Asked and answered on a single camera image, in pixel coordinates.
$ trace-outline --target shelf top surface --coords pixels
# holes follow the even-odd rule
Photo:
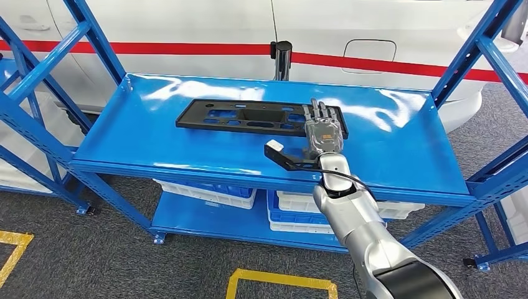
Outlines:
[[[468,193],[430,94],[374,87],[127,74],[73,164],[315,183],[318,174],[287,172],[264,156],[271,139],[301,155],[306,138],[175,126],[195,98],[309,104],[312,97],[341,107],[349,130],[342,154],[367,184]]]

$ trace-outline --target robotic arm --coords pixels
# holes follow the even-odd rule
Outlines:
[[[462,298],[447,275],[418,258],[387,231],[370,189],[351,174],[347,159],[340,154],[343,140],[335,112],[322,102],[311,101],[313,118],[304,106],[309,159],[284,154],[283,146],[275,140],[265,145],[264,152],[288,171],[323,173],[313,191],[315,203],[339,242],[348,248],[367,298]]]

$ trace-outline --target lower shelf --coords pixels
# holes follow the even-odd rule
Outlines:
[[[258,190],[250,210],[163,192],[152,229],[264,244],[346,253],[335,235],[276,232],[270,229],[266,191]]]

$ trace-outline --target car door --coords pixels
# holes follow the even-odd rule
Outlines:
[[[19,38],[32,41],[26,44],[38,59],[42,60],[47,55],[47,50],[40,51],[49,48],[44,47],[45,42],[62,40],[63,35],[55,26],[46,0],[0,0],[0,7],[2,17]],[[0,50],[6,57],[12,57],[6,44],[0,44]],[[51,74],[81,108],[91,110],[91,107],[105,105],[106,101],[99,89],[86,76],[73,55],[66,55]],[[37,89],[47,91],[43,84]]]
[[[269,44],[275,40],[270,0],[88,0],[88,5],[110,42],[124,42],[118,57],[128,72],[271,79],[269,55],[173,55],[173,43]],[[64,35],[75,25],[62,0],[49,0],[50,10]],[[150,54],[140,54],[148,43],[162,43]],[[74,54],[75,60],[109,98],[115,89],[94,54]]]
[[[465,27],[490,1],[272,0],[278,40],[294,52],[447,66]],[[481,59],[476,67],[490,69]],[[290,80],[432,89],[437,77],[294,64]],[[465,80],[450,100],[473,96],[484,82]]]

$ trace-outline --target black cable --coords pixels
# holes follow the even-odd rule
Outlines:
[[[359,299],[363,299],[363,296],[361,295],[361,290],[359,289],[359,284],[357,283],[355,264],[353,264],[352,266],[352,277],[354,278],[354,282],[356,283],[356,290],[357,290],[357,294],[359,295]]]
[[[326,169],[305,168],[305,167],[301,167],[301,166],[297,166],[297,165],[295,165],[295,167],[298,170],[309,171],[309,172],[312,172],[312,173],[335,174],[336,176],[342,176],[344,178],[350,179],[351,181],[353,181],[353,182],[355,182],[357,184],[360,184],[363,188],[365,188],[365,190],[367,190],[367,192],[370,194],[370,196],[372,196],[373,199],[376,199],[376,197],[374,196],[374,193],[372,193],[372,190],[370,190],[370,188],[365,183],[363,183],[360,179],[357,179],[357,178],[355,178],[353,176],[350,176],[348,174],[340,173],[339,171],[326,170]]]

